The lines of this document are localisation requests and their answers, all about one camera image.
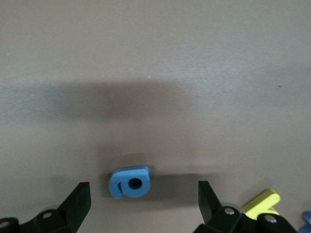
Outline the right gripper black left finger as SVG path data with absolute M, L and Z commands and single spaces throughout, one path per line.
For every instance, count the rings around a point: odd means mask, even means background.
M 14 217 L 0 220 L 2 233 L 76 233 L 91 208 L 89 182 L 79 183 L 56 209 L 48 209 L 23 224 Z

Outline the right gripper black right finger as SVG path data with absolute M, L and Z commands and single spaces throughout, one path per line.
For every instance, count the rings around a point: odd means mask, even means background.
M 222 206 L 208 181 L 198 182 L 198 203 L 204 223 L 196 233 L 294 233 L 282 216 L 264 213 L 253 220 L 232 206 Z

